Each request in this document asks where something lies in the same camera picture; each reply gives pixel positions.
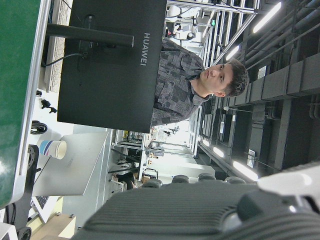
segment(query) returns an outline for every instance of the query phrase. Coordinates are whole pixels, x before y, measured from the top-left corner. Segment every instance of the black monitor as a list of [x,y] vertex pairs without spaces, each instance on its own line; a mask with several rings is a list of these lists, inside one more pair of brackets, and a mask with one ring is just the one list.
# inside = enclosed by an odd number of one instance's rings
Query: black monitor
[[66,39],[65,56],[83,55],[63,60],[59,122],[150,132],[166,7],[167,0],[73,0],[70,26],[133,36],[134,44]]

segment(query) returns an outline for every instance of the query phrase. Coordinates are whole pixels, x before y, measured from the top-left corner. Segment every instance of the monitor stand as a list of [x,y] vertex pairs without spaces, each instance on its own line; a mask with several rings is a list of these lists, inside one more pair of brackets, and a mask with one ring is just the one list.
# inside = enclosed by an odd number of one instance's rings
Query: monitor stand
[[129,48],[134,47],[134,36],[115,32],[99,31],[89,28],[48,23],[45,34],[47,36],[55,36],[65,39],[107,43],[110,45],[124,46]]

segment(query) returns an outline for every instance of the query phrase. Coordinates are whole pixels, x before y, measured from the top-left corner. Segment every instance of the laptop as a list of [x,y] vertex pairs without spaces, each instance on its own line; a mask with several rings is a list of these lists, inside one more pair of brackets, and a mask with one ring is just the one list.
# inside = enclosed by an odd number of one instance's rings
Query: laptop
[[66,135],[63,159],[50,157],[35,180],[32,196],[79,196],[88,186],[98,158],[105,145],[107,132]]

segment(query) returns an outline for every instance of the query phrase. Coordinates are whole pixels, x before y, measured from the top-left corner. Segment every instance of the patterned shirt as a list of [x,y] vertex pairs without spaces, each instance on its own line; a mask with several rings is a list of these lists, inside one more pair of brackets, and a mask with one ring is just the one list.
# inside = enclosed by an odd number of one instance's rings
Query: patterned shirt
[[162,40],[151,126],[185,120],[208,101],[209,96],[200,97],[190,82],[204,70],[195,53],[168,38]]

